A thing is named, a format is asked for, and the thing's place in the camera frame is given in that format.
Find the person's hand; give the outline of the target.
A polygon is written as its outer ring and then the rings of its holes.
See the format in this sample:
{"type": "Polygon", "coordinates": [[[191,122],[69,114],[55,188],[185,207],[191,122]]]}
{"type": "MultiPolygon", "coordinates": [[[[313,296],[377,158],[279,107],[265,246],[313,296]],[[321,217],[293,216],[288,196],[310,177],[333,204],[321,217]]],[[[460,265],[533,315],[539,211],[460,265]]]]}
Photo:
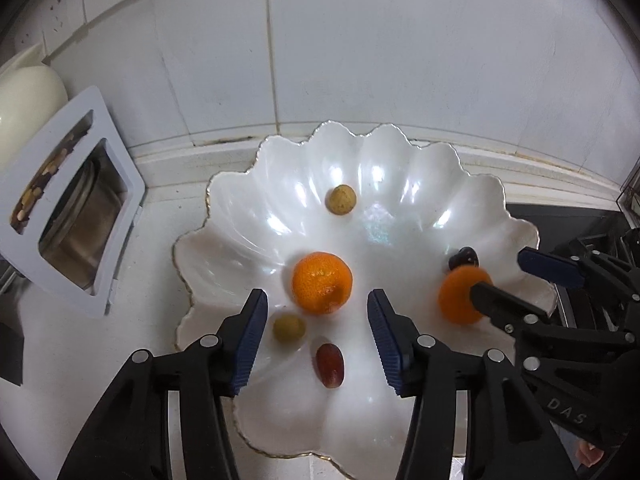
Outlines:
{"type": "Polygon", "coordinates": [[[575,455],[582,466],[591,467],[602,460],[604,452],[585,440],[579,440],[575,455]]]}

